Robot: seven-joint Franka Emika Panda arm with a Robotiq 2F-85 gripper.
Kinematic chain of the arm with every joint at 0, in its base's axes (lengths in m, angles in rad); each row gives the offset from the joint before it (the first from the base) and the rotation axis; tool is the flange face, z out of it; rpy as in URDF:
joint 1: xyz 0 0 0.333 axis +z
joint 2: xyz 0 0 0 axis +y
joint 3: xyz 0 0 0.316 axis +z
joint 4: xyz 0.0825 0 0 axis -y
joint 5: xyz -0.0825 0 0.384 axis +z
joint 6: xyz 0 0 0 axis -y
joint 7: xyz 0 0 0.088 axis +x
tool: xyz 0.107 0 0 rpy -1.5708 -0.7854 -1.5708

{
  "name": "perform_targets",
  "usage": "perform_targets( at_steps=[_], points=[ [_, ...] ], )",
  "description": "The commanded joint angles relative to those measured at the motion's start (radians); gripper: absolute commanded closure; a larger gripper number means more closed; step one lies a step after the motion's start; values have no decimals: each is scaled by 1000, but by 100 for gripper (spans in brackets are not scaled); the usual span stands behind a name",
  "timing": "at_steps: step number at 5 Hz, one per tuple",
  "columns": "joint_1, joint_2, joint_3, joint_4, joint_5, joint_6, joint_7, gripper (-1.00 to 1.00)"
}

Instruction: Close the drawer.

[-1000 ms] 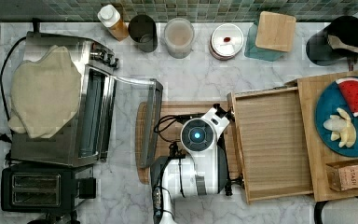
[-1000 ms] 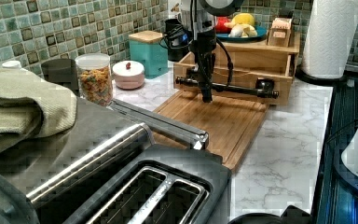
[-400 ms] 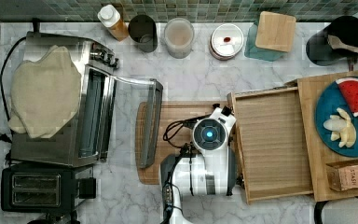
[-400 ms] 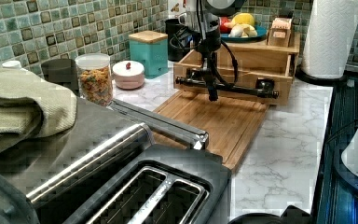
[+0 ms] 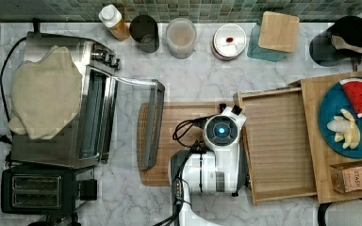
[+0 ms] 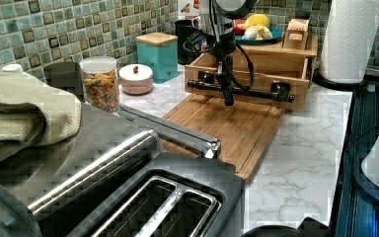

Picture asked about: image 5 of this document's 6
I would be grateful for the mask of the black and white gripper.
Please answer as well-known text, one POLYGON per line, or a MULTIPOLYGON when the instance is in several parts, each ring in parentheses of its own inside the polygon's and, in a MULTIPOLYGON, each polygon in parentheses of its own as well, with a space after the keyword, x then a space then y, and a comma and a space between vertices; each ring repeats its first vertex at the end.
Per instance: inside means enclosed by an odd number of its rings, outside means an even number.
POLYGON ((228 106, 225 103, 219 104, 221 115, 231 118, 237 123, 245 123, 247 118, 242 114, 242 108, 238 105, 228 106))

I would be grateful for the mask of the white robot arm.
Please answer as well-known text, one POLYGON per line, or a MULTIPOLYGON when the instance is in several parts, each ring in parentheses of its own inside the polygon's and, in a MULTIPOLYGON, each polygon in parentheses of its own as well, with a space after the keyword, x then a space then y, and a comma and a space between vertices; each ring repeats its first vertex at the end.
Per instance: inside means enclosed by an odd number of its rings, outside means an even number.
POLYGON ((234 105, 193 123, 202 128, 204 140, 195 141, 170 160, 173 213, 165 226, 217 226, 193 212, 190 197, 216 192, 236 195, 245 184, 246 154, 239 144, 245 122, 242 109, 234 105))

